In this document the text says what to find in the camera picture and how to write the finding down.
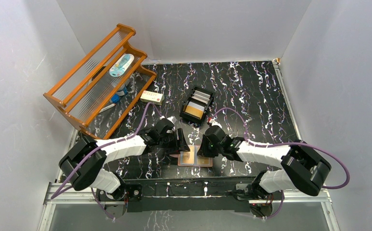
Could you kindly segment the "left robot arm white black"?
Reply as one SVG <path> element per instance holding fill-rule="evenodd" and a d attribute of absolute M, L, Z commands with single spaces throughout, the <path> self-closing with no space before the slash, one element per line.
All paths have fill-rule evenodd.
<path fill-rule="evenodd" d="M 137 134 L 109 140 L 85 136 L 59 161 L 59 168 L 74 190 L 91 187 L 106 192 L 113 200 L 121 200 L 126 193 L 125 182 L 104 165 L 130 156 L 143 155 L 147 148 L 165 149 L 168 154 L 188 152 L 183 130 L 175 129 L 167 118 Z"/>

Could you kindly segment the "black card tray box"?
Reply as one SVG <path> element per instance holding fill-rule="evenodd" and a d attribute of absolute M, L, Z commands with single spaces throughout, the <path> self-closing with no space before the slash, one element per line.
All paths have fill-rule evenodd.
<path fill-rule="evenodd" d="M 187 95 L 187 98 L 183 101 L 183 104 L 182 104 L 182 106 L 180 108 L 180 114 L 179 114 L 179 116 L 180 116 L 181 119 L 183 119 L 186 122 L 194 123 L 197 126 L 201 126 L 202 123 L 203 123 L 203 121 L 205 120 L 207 114 L 210 112 L 210 107 L 211 107 L 212 104 L 205 105 L 203 103 L 200 103 L 200 102 L 197 102 L 195 100 L 192 100 L 191 99 L 191 95 L 192 95 L 192 93 L 193 93 L 194 90 L 199 90 L 199 91 L 202 91 L 202 92 L 204 92 L 206 94 L 211 95 L 211 97 L 212 97 L 212 103 L 214 101 L 215 92 L 212 91 L 212 90 L 208 90 L 208 89 L 202 88 L 202 87 L 193 86 L 190 89 L 189 94 Z M 198 119 L 195 116 L 192 116 L 192 115 L 190 115 L 188 113 L 185 113 L 185 109 L 186 109 L 186 107 L 188 105 L 193 106 L 193 107 L 195 107 L 197 109 L 203 110 L 204 113 L 203 113 L 202 118 L 201 119 Z"/>

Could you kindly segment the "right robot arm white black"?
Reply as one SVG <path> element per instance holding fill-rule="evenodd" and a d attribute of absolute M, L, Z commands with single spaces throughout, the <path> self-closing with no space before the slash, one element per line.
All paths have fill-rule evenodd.
<path fill-rule="evenodd" d="M 266 199 L 284 190 L 300 190 L 317 196 L 331 170 L 330 163 L 303 141 L 277 147 L 267 143 L 250 144 L 243 137 L 230 137 L 218 125 L 205 131 L 197 154 L 209 158 L 222 155 L 231 161 L 257 162 L 278 168 L 260 172 L 245 187 L 237 184 L 232 194 L 238 200 Z"/>

